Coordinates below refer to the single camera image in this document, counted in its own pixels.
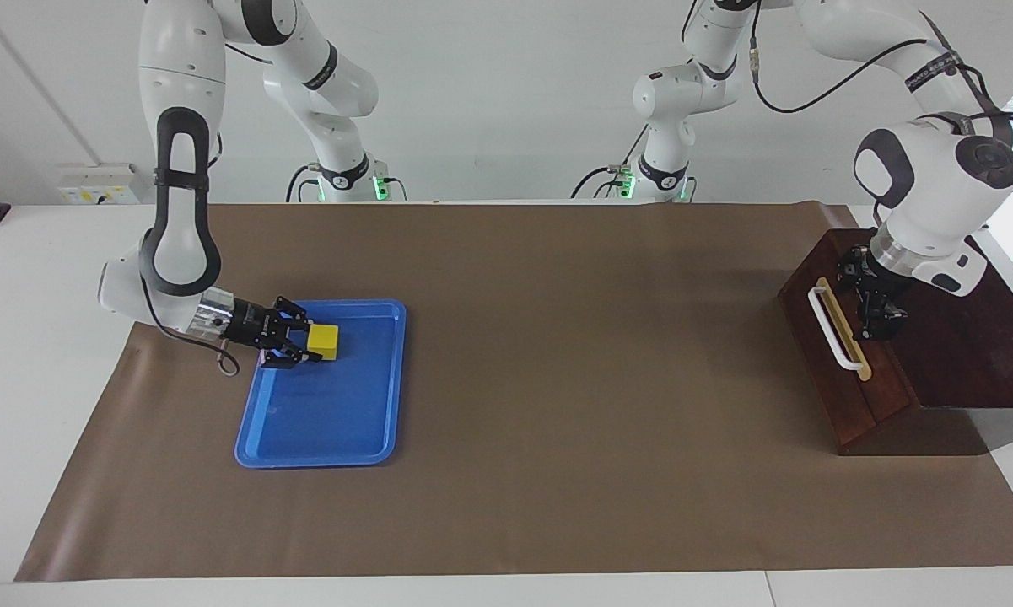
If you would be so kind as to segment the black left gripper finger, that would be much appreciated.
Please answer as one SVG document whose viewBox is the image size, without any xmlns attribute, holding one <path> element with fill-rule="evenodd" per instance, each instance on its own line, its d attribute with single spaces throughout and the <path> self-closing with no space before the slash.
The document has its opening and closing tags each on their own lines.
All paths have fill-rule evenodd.
<svg viewBox="0 0 1013 607">
<path fill-rule="evenodd" d="M 895 337 L 908 312 L 889 297 L 864 297 L 859 303 L 860 342 L 889 342 Z"/>
<path fill-rule="evenodd" d="M 849 247 L 840 257 L 835 271 L 835 291 L 846 293 L 850 289 L 858 287 L 860 276 L 860 259 L 862 250 L 860 246 Z"/>
</svg>

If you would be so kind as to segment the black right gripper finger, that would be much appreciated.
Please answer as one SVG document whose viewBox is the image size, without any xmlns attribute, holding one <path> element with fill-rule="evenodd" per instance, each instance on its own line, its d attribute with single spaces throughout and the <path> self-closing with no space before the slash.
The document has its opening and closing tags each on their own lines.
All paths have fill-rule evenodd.
<svg viewBox="0 0 1013 607">
<path fill-rule="evenodd" d="M 282 346 L 282 348 L 262 349 L 259 352 L 258 366 L 264 369 L 291 369 L 302 363 L 319 363 L 324 361 L 320 353 L 307 351 L 297 346 Z"/>
<path fill-rule="evenodd" d="M 298 306 L 285 296 L 278 296 L 274 303 L 277 322 L 290 330 L 309 330 L 314 321 L 307 315 L 305 308 Z"/>
</svg>

